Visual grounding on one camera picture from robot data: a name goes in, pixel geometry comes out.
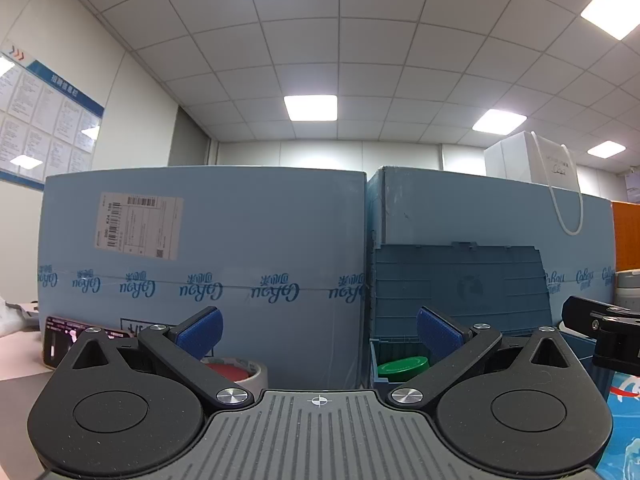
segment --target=bulletin board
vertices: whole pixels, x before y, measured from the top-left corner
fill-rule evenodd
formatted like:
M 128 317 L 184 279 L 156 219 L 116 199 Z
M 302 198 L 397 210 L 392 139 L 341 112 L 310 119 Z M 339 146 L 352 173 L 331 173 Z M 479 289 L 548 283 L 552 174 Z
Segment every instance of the bulletin board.
M 0 48 L 0 180 L 44 189 L 48 176 L 91 169 L 104 108 L 10 40 Z M 19 155 L 40 161 L 32 169 Z

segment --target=green lid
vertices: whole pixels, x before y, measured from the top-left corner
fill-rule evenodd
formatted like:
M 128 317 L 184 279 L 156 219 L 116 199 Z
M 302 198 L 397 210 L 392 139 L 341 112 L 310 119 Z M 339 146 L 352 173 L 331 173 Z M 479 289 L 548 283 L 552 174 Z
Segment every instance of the green lid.
M 390 383 L 404 383 L 429 368 L 429 360 L 423 356 L 406 357 L 378 366 L 378 375 Z

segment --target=circular black disc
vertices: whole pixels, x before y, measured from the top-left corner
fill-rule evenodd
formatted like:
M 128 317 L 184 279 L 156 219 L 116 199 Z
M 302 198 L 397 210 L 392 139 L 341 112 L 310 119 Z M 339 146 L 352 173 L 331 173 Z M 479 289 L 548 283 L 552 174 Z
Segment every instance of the circular black disc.
M 455 385 L 436 409 L 445 439 L 473 462 L 503 475 L 558 474 L 600 456 L 612 420 L 593 385 L 574 392 L 575 384 L 532 370 L 520 384 L 498 372 Z
M 161 376 L 101 368 L 74 370 L 72 385 L 34 404 L 28 431 L 45 465 L 78 476 L 127 477 L 168 462 L 193 442 L 203 422 L 193 392 Z M 74 444 L 65 445 L 61 435 Z
M 76 422 L 95 433 L 116 433 L 133 428 L 146 416 L 145 399 L 129 392 L 99 392 L 85 397 L 74 409 Z

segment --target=smartphone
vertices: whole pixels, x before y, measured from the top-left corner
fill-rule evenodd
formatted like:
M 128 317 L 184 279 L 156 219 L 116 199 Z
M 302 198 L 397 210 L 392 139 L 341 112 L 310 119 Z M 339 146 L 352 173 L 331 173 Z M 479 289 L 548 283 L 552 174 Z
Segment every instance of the smartphone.
M 48 316 L 45 322 L 44 343 L 42 346 L 42 360 L 45 366 L 56 368 L 73 343 L 78 340 L 80 334 L 90 326 L 95 325 Z M 103 328 L 103 330 L 111 339 L 129 337 L 128 333 L 119 330 L 111 330 L 109 328 Z

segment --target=gray gripper base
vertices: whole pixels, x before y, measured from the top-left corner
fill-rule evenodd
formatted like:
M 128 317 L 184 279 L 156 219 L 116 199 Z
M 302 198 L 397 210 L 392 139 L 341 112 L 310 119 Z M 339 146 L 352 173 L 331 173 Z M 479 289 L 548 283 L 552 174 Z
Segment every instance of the gray gripper base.
M 221 412 L 183 457 L 140 480 L 497 480 L 460 460 L 419 413 L 374 392 L 267 391 Z M 597 480 L 587 469 L 574 480 Z M 48 473 L 42 480 L 62 480 Z

